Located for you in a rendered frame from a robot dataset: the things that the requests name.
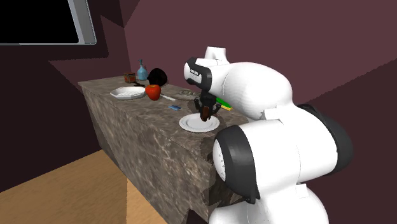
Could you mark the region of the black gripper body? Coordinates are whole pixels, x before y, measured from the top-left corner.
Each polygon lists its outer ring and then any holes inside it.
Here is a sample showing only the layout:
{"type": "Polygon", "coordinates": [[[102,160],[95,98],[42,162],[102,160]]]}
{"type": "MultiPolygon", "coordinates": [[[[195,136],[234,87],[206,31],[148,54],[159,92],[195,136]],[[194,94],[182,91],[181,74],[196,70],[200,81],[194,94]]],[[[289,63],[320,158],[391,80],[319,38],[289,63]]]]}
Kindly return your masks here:
{"type": "Polygon", "coordinates": [[[208,107],[209,109],[212,109],[216,104],[216,96],[203,90],[201,91],[200,102],[202,107],[208,107]]]}

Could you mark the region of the green and yellow sponge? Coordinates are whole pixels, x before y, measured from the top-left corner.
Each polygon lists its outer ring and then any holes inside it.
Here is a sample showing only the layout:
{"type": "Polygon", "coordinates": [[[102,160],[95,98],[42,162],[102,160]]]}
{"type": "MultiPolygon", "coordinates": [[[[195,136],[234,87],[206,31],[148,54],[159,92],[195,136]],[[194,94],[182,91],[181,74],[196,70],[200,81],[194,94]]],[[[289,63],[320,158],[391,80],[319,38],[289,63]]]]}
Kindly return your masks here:
{"type": "Polygon", "coordinates": [[[231,105],[229,105],[224,100],[220,99],[219,97],[216,98],[216,101],[221,104],[221,107],[225,110],[230,111],[232,109],[231,105]]]}

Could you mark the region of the round white plate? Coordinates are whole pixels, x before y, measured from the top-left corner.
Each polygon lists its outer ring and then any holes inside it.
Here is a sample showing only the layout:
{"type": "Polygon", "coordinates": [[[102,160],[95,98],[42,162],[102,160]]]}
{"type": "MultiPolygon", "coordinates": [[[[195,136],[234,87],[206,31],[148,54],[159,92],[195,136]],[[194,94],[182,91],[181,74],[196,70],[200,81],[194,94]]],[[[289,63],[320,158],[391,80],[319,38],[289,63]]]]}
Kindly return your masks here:
{"type": "Polygon", "coordinates": [[[217,129],[219,125],[220,121],[215,116],[204,122],[199,113],[186,115],[179,120],[179,126],[182,129],[196,133],[210,132],[217,129]]]}

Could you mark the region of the red apple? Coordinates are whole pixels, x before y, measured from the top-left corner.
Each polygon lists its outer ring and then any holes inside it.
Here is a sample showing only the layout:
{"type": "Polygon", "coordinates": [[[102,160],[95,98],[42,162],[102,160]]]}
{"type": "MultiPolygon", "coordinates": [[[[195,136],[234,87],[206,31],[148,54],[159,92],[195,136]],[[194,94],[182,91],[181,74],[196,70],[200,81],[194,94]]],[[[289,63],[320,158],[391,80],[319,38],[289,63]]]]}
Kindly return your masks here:
{"type": "Polygon", "coordinates": [[[145,92],[152,101],[157,101],[160,98],[161,87],[159,85],[148,85],[145,92]]]}

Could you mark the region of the black round bowl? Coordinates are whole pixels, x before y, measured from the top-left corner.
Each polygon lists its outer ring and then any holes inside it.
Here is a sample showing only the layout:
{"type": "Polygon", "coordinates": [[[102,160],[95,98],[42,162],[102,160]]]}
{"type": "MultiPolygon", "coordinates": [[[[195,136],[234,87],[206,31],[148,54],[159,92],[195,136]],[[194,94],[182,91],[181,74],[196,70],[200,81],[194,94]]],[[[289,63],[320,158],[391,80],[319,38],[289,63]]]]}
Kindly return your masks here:
{"type": "Polygon", "coordinates": [[[164,86],[168,82],[166,73],[160,68],[154,68],[150,71],[147,80],[150,85],[164,86]]]}

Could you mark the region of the blue glass bottle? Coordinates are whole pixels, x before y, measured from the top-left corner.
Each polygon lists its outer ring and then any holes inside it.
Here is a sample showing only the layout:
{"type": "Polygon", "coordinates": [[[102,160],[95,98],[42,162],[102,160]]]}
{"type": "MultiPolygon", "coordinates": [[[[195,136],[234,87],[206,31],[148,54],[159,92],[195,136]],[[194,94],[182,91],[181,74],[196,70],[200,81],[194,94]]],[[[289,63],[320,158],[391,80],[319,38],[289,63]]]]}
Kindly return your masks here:
{"type": "Polygon", "coordinates": [[[137,70],[137,79],[141,81],[147,80],[148,72],[143,65],[143,60],[139,59],[138,61],[139,61],[139,69],[137,70]]]}

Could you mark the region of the marbled stone counter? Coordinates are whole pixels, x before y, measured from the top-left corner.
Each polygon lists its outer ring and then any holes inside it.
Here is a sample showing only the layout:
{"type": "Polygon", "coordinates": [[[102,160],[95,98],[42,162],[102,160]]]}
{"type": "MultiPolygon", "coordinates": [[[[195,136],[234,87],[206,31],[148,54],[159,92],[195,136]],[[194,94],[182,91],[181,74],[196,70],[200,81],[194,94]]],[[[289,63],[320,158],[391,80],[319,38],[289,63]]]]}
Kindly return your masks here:
{"type": "Polygon", "coordinates": [[[162,87],[176,101],[120,101],[110,94],[124,85],[121,76],[80,83],[101,148],[168,224],[192,224],[194,214],[208,220],[215,208],[242,200],[214,169],[216,132],[179,126],[196,111],[192,101],[179,97],[180,87],[162,87]]]}

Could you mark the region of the white octagonal plate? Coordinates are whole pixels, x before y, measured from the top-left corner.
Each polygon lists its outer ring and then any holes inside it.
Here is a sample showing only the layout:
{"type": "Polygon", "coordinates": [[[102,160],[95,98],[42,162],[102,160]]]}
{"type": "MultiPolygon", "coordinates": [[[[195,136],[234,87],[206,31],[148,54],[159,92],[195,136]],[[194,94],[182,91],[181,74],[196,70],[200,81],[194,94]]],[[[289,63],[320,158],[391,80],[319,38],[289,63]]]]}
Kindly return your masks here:
{"type": "Polygon", "coordinates": [[[120,87],[110,92],[110,94],[119,100],[131,100],[146,95],[143,87],[120,87]]]}

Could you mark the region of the dark window with grey frame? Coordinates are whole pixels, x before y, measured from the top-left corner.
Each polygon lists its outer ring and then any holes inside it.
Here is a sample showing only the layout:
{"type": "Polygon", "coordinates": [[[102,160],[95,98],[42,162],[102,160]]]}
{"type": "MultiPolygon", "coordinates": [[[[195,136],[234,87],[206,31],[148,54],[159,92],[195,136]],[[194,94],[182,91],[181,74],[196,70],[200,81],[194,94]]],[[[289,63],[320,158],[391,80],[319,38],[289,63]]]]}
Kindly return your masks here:
{"type": "Polygon", "coordinates": [[[96,43],[87,0],[0,0],[0,46],[96,43]]]}

